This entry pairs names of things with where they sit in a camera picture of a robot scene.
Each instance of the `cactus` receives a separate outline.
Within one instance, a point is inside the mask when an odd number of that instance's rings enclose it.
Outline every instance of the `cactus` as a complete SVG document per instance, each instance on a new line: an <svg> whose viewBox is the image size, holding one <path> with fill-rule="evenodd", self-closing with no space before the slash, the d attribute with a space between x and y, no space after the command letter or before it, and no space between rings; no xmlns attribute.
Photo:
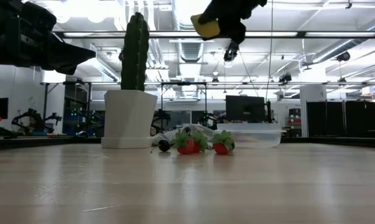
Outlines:
<svg viewBox="0 0 375 224"><path fill-rule="evenodd" d="M123 62L122 90L144 91L149 38L147 22L142 14L135 13L127 24L124 48L120 54Z"/></svg>

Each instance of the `wooden floor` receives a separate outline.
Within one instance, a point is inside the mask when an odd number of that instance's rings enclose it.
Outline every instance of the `wooden floor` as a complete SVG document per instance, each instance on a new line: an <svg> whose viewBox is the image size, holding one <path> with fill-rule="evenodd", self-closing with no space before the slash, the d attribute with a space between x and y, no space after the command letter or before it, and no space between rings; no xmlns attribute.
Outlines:
<svg viewBox="0 0 375 224"><path fill-rule="evenodd" d="M0 223L375 223L375 150L0 151Z"/></svg>

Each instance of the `yellow sponge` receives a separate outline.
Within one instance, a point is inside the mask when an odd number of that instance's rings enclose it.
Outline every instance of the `yellow sponge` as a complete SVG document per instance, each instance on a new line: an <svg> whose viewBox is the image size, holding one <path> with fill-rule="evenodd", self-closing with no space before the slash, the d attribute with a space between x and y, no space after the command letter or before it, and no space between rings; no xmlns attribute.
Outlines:
<svg viewBox="0 0 375 224"><path fill-rule="evenodd" d="M200 18L200 16L201 14L191 16L190 18L192 20L194 29L197 32L197 34L199 34L200 36L204 38L211 38L216 35L219 35L220 29L219 29L218 21L211 21L211 22L201 25L198 22L198 19Z"/></svg>

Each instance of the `clear plastic container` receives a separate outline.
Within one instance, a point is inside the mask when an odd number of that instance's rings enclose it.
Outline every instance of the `clear plastic container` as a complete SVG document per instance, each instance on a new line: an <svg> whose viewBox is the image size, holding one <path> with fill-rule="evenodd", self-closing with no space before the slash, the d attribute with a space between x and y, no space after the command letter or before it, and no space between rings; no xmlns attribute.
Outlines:
<svg viewBox="0 0 375 224"><path fill-rule="evenodd" d="M278 124L228 123L218 124L218 131L231 132L236 147L267 149L280 144L283 130Z"/></svg>

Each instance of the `white planter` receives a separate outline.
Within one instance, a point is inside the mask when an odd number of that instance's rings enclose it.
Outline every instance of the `white planter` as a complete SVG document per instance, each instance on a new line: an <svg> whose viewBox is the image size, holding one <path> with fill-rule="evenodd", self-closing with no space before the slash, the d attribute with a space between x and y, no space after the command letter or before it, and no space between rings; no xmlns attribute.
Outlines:
<svg viewBox="0 0 375 224"><path fill-rule="evenodd" d="M106 118L102 148L150 147L150 127L157 96L139 90L109 90L104 96Z"/></svg>

